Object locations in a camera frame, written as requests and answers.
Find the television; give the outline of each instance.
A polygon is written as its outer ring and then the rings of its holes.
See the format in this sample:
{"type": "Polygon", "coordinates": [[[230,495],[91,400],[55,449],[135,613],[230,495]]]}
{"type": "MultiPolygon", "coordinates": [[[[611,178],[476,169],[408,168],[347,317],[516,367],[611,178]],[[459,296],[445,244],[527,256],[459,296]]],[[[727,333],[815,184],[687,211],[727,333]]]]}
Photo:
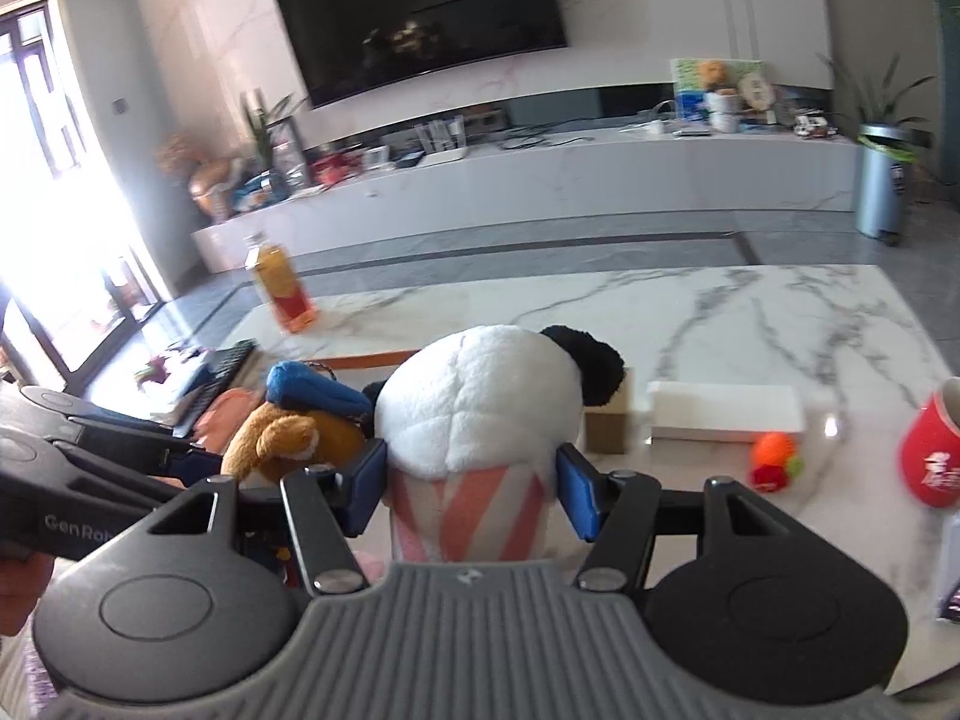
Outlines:
{"type": "Polygon", "coordinates": [[[277,0],[314,107],[435,70],[566,45],[557,0],[277,0]]]}

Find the gray gripper base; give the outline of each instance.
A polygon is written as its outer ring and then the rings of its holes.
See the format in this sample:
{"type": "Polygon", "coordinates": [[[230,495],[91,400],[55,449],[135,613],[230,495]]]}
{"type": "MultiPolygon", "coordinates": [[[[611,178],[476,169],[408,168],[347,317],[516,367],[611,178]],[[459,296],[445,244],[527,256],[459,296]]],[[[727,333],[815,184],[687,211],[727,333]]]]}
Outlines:
{"type": "MultiPolygon", "coordinates": [[[[203,661],[215,656],[196,653],[193,659],[203,668],[203,661]]],[[[821,707],[772,707],[728,696],[669,661],[625,597],[573,589],[549,563],[527,562],[395,565],[381,586],[313,601],[281,653],[232,688],[157,707],[108,707],[68,692],[41,718],[902,720],[905,715],[880,690],[821,707]]]]}

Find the brown cardboard box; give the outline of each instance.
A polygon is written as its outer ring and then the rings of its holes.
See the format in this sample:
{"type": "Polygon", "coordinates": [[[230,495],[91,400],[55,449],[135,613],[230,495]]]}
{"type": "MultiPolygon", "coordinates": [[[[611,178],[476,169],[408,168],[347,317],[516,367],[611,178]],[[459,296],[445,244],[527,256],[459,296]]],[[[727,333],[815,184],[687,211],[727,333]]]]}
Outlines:
{"type": "Polygon", "coordinates": [[[606,406],[584,409],[584,449],[597,455],[625,455],[634,372],[627,368],[623,383],[606,406]]]}

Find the hand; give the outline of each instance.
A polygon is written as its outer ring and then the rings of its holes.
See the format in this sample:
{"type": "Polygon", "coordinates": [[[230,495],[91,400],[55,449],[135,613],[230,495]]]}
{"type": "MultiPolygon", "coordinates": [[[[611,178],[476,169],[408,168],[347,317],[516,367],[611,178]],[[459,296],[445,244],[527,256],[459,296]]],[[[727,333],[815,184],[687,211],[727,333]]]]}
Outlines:
{"type": "Polygon", "coordinates": [[[54,559],[34,552],[27,562],[0,560],[0,635],[15,637],[54,572],[54,559]]]}

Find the orange toy ball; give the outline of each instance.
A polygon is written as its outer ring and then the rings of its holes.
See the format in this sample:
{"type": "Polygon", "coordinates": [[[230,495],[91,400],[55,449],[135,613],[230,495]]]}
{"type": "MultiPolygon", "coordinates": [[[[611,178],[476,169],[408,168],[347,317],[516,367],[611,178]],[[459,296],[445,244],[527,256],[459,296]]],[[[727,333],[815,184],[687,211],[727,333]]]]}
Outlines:
{"type": "Polygon", "coordinates": [[[797,442],[786,433],[764,433],[750,451],[750,460],[755,469],[762,469],[763,466],[782,469],[796,454],[797,442]]]}

